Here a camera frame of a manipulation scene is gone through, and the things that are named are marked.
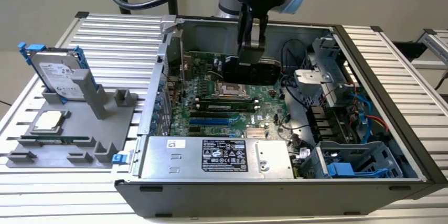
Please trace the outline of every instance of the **capacitor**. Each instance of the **capacitor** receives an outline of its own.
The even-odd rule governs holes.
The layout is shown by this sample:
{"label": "capacitor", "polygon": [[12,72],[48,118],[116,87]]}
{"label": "capacitor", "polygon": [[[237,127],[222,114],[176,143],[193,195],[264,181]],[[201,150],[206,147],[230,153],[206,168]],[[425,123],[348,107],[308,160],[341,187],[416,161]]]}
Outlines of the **capacitor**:
{"label": "capacitor", "polygon": [[222,71],[222,61],[218,61],[217,63],[217,72]]}
{"label": "capacitor", "polygon": [[278,125],[278,115],[277,114],[273,115],[273,124]]}

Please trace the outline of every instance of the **metal frame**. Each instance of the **metal frame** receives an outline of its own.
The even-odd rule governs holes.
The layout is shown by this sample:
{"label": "metal frame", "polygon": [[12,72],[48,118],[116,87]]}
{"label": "metal frame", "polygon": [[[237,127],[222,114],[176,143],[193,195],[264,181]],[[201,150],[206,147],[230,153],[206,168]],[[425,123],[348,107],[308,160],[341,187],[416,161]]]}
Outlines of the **metal frame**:
{"label": "metal frame", "polygon": [[[138,18],[138,16],[112,15],[104,16],[109,18],[108,24],[109,31],[126,32],[125,27],[116,27],[113,25],[122,24],[116,19]],[[60,42],[56,46],[60,46],[65,40],[69,39],[69,33],[77,30],[77,19],[72,22],[70,27],[65,31]],[[138,33],[153,33],[152,28],[134,28]],[[105,59],[106,55],[101,58],[96,56],[96,61]],[[141,56],[122,56],[122,58],[134,60]],[[113,75],[121,76],[120,70],[113,72]],[[34,76],[21,94],[18,95],[10,109],[8,110],[4,118],[0,121],[0,129],[5,129],[5,125],[10,122],[16,122],[18,114],[16,111],[21,111],[29,103],[29,98],[36,93],[37,77]],[[133,123],[138,123],[138,117],[133,119]],[[4,139],[0,139],[0,145],[5,143]],[[428,151],[430,151],[432,158],[437,165],[442,169],[445,176],[448,176],[448,164],[446,164],[446,141],[430,141],[433,144],[425,145]],[[136,149],[136,140],[126,141],[125,150]],[[82,222],[133,222],[146,223],[165,223],[166,219],[142,219],[133,213],[122,197],[114,191],[110,184],[110,180],[114,179],[114,175],[109,174],[110,169],[10,169],[5,167],[5,157],[0,156],[0,217],[9,217],[2,220],[2,223],[18,223],[18,222],[34,222],[34,223],[61,223],[76,221]],[[128,171],[126,166],[113,167],[113,171]],[[429,196],[418,200],[400,200],[382,209],[374,211],[366,216],[288,216],[288,217],[249,217],[249,218],[180,218],[177,221],[184,223],[205,223],[205,224],[244,224],[244,223],[341,223],[352,222],[358,224],[374,224],[378,221],[381,223],[394,224],[417,224],[417,223],[446,223],[448,220],[448,188],[430,194]],[[297,203],[305,202],[305,200],[297,199]]]}
{"label": "metal frame", "polygon": [[[184,21],[186,20],[194,20],[193,17],[182,17],[185,18]],[[205,20],[209,22],[214,22],[214,21],[220,21],[218,18],[202,18],[200,17],[200,20]],[[204,179],[204,180],[197,180],[197,179],[145,179],[145,178],[140,178],[140,174],[141,174],[141,169],[144,167],[142,163],[144,163],[144,156],[145,156],[145,146],[146,146],[146,142],[149,141],[149,138],[146,135],[142,135],[140,137],[140,141],[138,141],[138,148],[137,148],[137,152],[141,153],[141,155],[138,155],[133,162],[133,170],[132,170],[132,175],[133,176],[124,176],[121,180],[117,180],[114,185],[116,185],[116,189],[118,190],[118,192],[121,193],[121,195],[124,196],[124,198],[128,200],[128,203],[130,204],[130,206],[133,207],[133,209],[136,210],[137,214],[141,216],[150,216],[153,214],[156,214],[156,217],[168,217],[169,215],[169,211],[176,211],[176,214],[181,215],[185,214],[185,209],[180,209],[173,207],[173,209],[169,207],[169,210],[165,213],[157,213],[157,212],[150,212],[150,210],[144,206],[142,202],[158,202],[158,200],[161,200],[161,195],[162,195],[162,202],[164,205],[166,204],[166,200],[168,198],[173,199],[176,197],[188,197],[188,195],[185,195],[182,193],[184,190],[193,190],[193,186],[197,185],[208,185],[208,186],[213,186],[214,190],[217,190],[216,192],[221,191],[221,190],[229,190],[225,188],[229,188],[228,186],[232,186],[232,190],[238,190],[238,188],[242,188],[245,186],[249,185],[257,185],[257,186],[262,186],[262,190],[265,191],[270,191],[272,188],[276,188],[276,186],[280,187],[288,187],[289,190],[293,190],[296,193],[305,193],[301,191],[301,187],[302,186],[313,186],[314,190],[326,190],[329,188],[334,189],[337,188],[337,185],[341,186],[352,186],[353,188],[357,187],[358,190],[365,190],[366,192],[369,191],[369,188],[372,186],[377,186],[378,188],[384,186],[386,186],[389,188],[390,191],[393,190],[410,190],[412,191],[408,192],[405,195],[401,195],[401,198],[408,198],[408,199],[418,199],[420,197],[428,195],[429,193],[437,191],[438,189],[444,188],[448,185],[446,179],[434,163],[434,161],[430,158],[430,155],[428,154],[392,98],[389,97],[385,88],[381,85],[381,82],[378,80],[378,78],[376,77],[370,66],[368,65],[368,61],[365,60],[365,58],[361,55],[361,52],[358,51],[357,46],[354,45],[345,29],[342,26],[340,25],[321,25],[321,24],[302,24],[302,23],[270,23],[270,25],[284,25],[284,26],[304,26],[304,27],[318,27],[318,26],[324,26],[326,29],[329,29],[329,31],[333,33],[333,37],[338,42],[340,47],[342,48],[342,51],[345,53],[345,57],[346,60],[349,62],[349,64],[352,65],[352,67],[356,69],[356,74],[358,77],[358,80],[364,83],[364,87],[368,90],[368,93],[370,95],[370,99],[373,100],[373,103],[380,111],[380,114],[384,118],[384,120],[386,121],[388,125],[390,126],[390,131],[393,133],[396,142],[398,144],[398,146],[401,147],[402,153],[406,156],[406,159],[409,161],[409,164],[413,168],[413,170],[417,173],[418,178],[412,179],[412,178],[406,178],[406,179],[337,179],[337,180],[321,180],[321,179],[301,179],[298,180],[284,180],[284,179],[268,179],[268,180],[257,180],[257,179],[232,179],[232,180],[221,180],[221,179]],[[392,46],[386,46],[388,50],[390,50],[394,54],[397,53],[397,51],[394,51],[394,47]],[[150,189],[156,190],[158,192],[164,191],[164,188],[168,190],[168,192],[162,193],[162,194],[144,194],[140,195],[140,191],[138,191],[138,187],[149,187],[150,188],[156,188],[156,189]],[[176,186],[178,188],[178,190],[181,190],[178,193],[173,194],[172,191],[172,187]],[[381,197],[384,197],[384,193],[385,191],[377,191],[376,192],[377,195],[381,195]],[[238,201],[246,202],[246,204],[252,204],[252,201],[248,201],[246,198],[241,198],[238,196],[238,194],[233,194],[229,193],[230,196],[237,199]],[[274,202],[282,202],[281,198],[278,198],[277,196],[274,196],[274,194],[270,195],[272,200]],[[348,198],[350,198],[350,200],[357,200],[356,196],[353,196],[354,198],[350,198],[350,196],[348,196]],[[394,200],[400,199],[400,197],[394,198],[393,200],[388,199],[389,202],[393,202]],[[372,208],[369,208],[368,206],[360,207],[358,209],[356,209],[354,212],[357,212],[357,214],[365,214],[369,211],[372,211]],[[290,212],[281,212],[277,211],[274,209],[265,211],[264,214],[266,215],[272,215],[272,214],[289,214]],[[222,214],[220,211],[210,211],[209,213],[200,213],[201,215],[220,215]]]}

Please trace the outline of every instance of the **metal bracket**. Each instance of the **metal bracket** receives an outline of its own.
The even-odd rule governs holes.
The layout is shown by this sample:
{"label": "metal bracket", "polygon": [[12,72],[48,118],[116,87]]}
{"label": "metal bracket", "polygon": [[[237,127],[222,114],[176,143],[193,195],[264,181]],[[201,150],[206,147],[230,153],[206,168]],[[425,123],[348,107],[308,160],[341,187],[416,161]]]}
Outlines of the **metal bracket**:
{"label": "metal bracket", "polygon": [[160,36],[177,30],[178,23],[176,22],[176,15],[164,15],[160,21]]}
{"label": "metal bracket", "polygon": [[296,70],[297,81],[305,84],[322,84],[333,82],[329,73],[308,69]]}
{"label": "metal bracket", "polygon": [[424,31],[422,35],[417,39],[417,42],[422,42],[422,44],[429,48],[432,53],[438,57],[441,62],[448,65],[448,46],[440,40],[440,37],[434,34]]}

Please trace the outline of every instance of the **blue cable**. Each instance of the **blue cable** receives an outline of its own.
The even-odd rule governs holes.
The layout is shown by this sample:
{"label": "blue cable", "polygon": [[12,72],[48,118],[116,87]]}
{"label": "blue cable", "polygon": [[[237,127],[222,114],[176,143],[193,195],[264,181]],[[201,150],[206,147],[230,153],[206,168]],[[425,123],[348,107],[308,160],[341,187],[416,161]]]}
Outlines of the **blue cable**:
{"label": "blue cable", "polygon": [[[372,103],[358,94],[353,94],[349,93],[348,94],[350,97],[356,98],[357,100],[362,101],[364,103],[366,103],[368,107],[369,107],[369,114],[372,114]],[[370,136],[370,130],[372,130],[372,120],[370,118],[366,119],[366,133],[364,135],[364,138],[361,140],[361,144],[365,144],[369,136]]]}
{"label": "blue cable", "polygon": [[386,168],[381,168],[378,170],[376,170],[374,172],[357,172],[354,173],[354,177],[357,178],[365,178],[365,177],[372,177],[372,178],[380,178],[382,177],[382,175],[386,175],[388,169]]}

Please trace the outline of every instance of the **warning label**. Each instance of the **warning label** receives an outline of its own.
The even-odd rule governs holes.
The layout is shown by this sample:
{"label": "warning label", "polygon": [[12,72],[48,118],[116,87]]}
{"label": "warning label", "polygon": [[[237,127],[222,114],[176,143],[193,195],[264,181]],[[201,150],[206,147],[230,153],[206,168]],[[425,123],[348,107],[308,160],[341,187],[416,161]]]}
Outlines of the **warning label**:
{"label": "warning label", "polygon": [[244,140],[202,140],[202,170],[205,172],[246,172]]}

